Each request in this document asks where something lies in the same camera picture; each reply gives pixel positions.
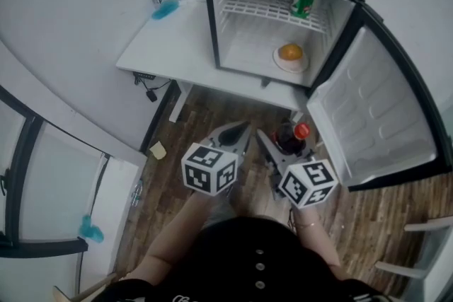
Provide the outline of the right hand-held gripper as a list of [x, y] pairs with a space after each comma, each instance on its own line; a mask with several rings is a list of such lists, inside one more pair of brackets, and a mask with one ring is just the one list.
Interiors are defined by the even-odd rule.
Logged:
[[[256, 141], [267, 162], [277, 166], [284, 161], [284, 155], [263, 130], [256, 130]], [[300, 156], [309, 160], [301, 159], [286, 165], [276, 187], [279, 194], [288, 198], [298, 209], [325, 202], [338, 186], [330, 161], [313, 156], [315, 153], [311, 147], [304, 147]]]

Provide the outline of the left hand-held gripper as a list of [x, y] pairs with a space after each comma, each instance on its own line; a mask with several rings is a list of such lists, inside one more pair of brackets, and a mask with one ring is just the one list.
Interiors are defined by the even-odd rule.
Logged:
[[249, 122], [231, 122], [216, 128], [200, 143], [193, 143], [181, 160], [183, 184], [209, 196], [231, 187], [248, 150], [251, 132]]

